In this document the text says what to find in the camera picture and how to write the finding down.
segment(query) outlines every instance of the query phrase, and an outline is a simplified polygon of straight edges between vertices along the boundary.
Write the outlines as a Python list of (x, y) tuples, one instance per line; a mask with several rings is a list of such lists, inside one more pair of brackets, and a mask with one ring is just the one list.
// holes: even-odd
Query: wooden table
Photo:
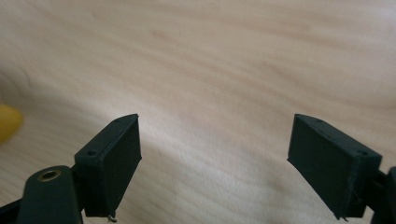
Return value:
[(293, 115), (348, 133), (387, 172), (395, 40), (394, 1), (2, 1), (0, 97), (24, 124), (0, 146), (0, 203), (138, 113), (119, 223), (338, 223), (286, 161)]

